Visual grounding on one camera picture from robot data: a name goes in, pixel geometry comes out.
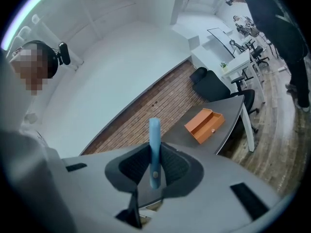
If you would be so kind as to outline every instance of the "white shoe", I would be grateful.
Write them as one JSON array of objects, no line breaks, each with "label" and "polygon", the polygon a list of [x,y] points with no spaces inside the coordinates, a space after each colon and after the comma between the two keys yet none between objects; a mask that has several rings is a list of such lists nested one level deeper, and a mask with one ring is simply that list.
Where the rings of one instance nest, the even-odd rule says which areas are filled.
[{"label": "white shoe", "polygon": [[295,99],[295,100],[294,100],[294,103],[295,103],[295,106],[296,106],[298,109],[303,110],[304,112],[309,112],[310,106],[309,106],[309,107],[301,107],[301,106],[298,104],[298,99]]},{"label": "white shoe", "polygon": [[294,92],[297,92],[296,85],[293,85],[293,84],[287,83],[287,84],[285,84],[285,88],[286,88],[288,91],[294,91]]}]

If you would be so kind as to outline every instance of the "blue handle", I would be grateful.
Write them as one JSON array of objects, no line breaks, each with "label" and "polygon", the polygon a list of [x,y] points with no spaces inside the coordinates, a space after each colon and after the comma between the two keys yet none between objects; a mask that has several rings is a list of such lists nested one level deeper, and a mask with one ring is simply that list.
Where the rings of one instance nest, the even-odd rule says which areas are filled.
[{"label": "blue handle", "polygon": [[151,151],[150,186],[158,189],[161,185],[161,126],[158,118],[149,119],[149,145]]}]

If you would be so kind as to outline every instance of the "power strip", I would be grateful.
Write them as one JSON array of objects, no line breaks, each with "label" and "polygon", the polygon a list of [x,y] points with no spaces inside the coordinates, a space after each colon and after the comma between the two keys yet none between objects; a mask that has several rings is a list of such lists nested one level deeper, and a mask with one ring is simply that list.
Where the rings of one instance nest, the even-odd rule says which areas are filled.
[{"label": "power strip", "polygon": [[281,71],[284,71],[284,70],[286,70],[286,66],[280,67],[280,68],[278,69],[278,72],[281,72]]}]

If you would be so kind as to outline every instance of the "light strip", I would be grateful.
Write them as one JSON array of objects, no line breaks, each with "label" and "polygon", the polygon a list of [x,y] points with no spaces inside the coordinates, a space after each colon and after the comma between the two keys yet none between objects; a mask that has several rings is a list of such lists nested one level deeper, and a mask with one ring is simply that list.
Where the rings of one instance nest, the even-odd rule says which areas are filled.
[{"label": "light strip", "polygon": [[32,11],[32,9],[40,2],[41,0],[28,0],[24,6],[21,8],[21,10],[17,13],[15,18],[13,19],[12,23],[10,24],[8,30],[5,32],[5,35],[1,41],[1,47],[4,50],[8,50],[10,43],[22,24],[23,20],[26,18],[26,16]]}]

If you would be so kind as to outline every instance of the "wooden box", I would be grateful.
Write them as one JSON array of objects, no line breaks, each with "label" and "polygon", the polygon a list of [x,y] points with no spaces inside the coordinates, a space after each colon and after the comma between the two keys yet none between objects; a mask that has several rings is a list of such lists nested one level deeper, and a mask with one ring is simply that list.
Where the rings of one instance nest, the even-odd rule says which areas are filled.
[{"label": "wooden box", "polygon": [[203,109],[185,127],[202,144],[225,122],[222,114]]}]

